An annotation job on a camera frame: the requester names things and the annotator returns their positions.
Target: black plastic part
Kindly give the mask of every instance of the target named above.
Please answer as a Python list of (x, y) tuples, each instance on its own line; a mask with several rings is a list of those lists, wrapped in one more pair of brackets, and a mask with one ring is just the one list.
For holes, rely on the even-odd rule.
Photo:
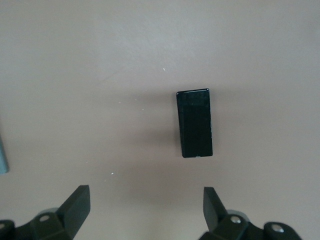
[(213, 232), (218, 223), (228, 215), (213, 187), (205, 187), (203, 190), (203, 214), (210, 232)]
[[(279, 225), (283, 232), (274, 231), (272, 225)], [(263, 229), (271, 240), (302, 240), (292, 227), (281, 222), (267, 222)]]
[(56, 213), (42, 213), (25, 225), (16, 228), (13, 221), (0, 220), (0, 240), (72, 240), (89, 212), (89, 186), (82, 185), (58, 208)]
[[(203, 191), (203, 213), (209, 231), (199, 240), (302, 240), (295, 230), (281, 222), (268, 222), (264, 229), (254, 226), (237, 214), (228, 214), (213, 187)], [(239, 222), (233, 222), (237, 216)]]
[(210, 90), (198, 89), (176, 93), (182, 156), (213, 155)]
[[(240, 223), (234, 223), (231, 218), (237, 216)], [(213, 231), (213, 235), (219, 240), (244, 240), (248, 222), (239, 215), (226, 216)]]
[(58, 215), (66, 232), (73, 239), (90, 212), (90, 190), (88, 185), (79, 186), (58, 208)]
[(72, 240), (63, 228), (58, 216), (53, 212), (36, 216), (31, 222), (31, 232), (34, 240)]
[(11, 220), (0, 220), (0, 240), (10, 239), (15, 232), (15, 223)]

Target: screw head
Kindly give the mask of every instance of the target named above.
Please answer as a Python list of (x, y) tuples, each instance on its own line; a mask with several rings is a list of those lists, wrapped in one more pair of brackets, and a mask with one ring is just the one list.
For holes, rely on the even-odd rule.
[(285, 230), (282, 228), (282, 226), (278, 225), (278, 224), (272, 224), (271, 228), (273, 231), (277, 232), (277, 233), (284, 233)]
[(232, 221), (234, 224), (240, 224), (240, 223), (241, 223), (241, 219), (240, 219), (238, 216), (232, 216), (232, 217), (231, 217), (231, 221)]
[(40, 222), (44, 222), (44, 221), (47, 221), (50, 217), (48, 215), (44, 215), (42, 217), (39, 218), (39, 221)]

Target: gray object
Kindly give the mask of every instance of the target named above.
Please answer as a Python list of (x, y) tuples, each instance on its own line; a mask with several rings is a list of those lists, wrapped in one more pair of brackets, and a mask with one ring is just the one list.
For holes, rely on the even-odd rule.
[(5, 174), (9, 171), (4, 146), (2, 144), (1, 138), (0, 138), (0, 174)]

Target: metal screw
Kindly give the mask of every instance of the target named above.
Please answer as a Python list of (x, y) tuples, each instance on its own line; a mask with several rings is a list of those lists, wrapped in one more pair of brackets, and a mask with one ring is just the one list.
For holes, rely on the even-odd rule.
[(232, 217), (231, 217), (231, 221), (232, 221), (234, 224), (240, 224), (240, 223), (241, 223), (240, 218), (237, 217), (237, 216), (232, 216)]
[(273, 231), (277, 232), (277, 233), (284, 233), (285, 230), (282, 228), (282, 226), (278, 225), (278, 224), (272, 224), (271, 228)]
[(39, 221), (40, 222), (44, 222), (44, 221), (47, 221), (50, 217), (48, 215), (44, 215), (42, 217), (40, 217)]

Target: table surface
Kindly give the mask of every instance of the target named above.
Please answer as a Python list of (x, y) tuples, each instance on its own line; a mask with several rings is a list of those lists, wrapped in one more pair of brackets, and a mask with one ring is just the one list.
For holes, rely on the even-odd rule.
[[(0, 2), (0, 219), (89, 185), (76, 240), (197, 240), (203, 187), (319, 238), (320, 1)], [(209, 88), (214, 154), (182, 158), (175, 93)]]

